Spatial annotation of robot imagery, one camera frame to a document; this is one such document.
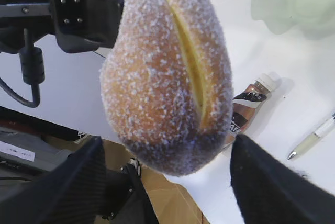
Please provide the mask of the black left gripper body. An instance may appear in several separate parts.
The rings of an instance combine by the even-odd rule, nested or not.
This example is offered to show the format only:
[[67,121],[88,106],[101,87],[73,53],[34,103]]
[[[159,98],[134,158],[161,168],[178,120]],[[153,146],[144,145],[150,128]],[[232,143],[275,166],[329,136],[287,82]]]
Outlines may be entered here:
[[124,0],[50,0],[55,37],[66,53],[113,48]]

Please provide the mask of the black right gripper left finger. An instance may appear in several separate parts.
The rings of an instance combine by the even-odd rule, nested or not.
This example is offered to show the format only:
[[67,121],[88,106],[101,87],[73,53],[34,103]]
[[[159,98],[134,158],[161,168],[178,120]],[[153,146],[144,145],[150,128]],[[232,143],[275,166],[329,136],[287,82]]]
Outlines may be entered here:
[[103,202],[103,141],[94,137],[65,162],[1,201],[1,223],[94,223]]

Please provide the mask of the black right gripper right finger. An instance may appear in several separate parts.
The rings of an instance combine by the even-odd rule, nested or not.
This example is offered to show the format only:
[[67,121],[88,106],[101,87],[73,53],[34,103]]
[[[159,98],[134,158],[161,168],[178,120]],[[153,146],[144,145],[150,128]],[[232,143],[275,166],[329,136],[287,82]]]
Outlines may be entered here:
[[244,223],[334,223],[334,196],[246,135],[238,135],[232,146],[230,175]]

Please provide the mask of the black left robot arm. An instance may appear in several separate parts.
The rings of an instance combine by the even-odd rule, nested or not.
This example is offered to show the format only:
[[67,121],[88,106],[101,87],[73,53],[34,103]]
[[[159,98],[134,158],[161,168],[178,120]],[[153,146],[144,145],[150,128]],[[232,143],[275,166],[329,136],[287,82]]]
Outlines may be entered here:
[[1,0],[1,51],[24,47],[24,30],[33,41],[54,35],[66,53],[113,48],[124,0]]

